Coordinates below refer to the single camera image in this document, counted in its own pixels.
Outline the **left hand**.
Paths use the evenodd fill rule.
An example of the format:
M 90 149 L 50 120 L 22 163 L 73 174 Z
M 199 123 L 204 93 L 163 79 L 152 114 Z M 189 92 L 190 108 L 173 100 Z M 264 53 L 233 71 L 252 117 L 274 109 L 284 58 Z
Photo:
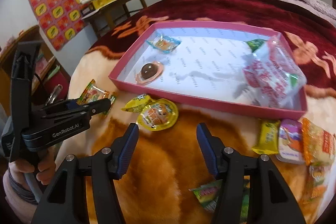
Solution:
M 56 164 L 54 162 L 53 148 L 48 149 L 47 154 L 40 160 L 37 166 L 31 165 L 28 161 L 23 159 L 9 163 L 9 172 L 12 178 L 27 190 L 30 190 L 30 187 L 25 179 L 25 173 L 34 173 L 38 170 L 36 179 L 42 185 L 48 185 L 55 174 L 55 169 Z

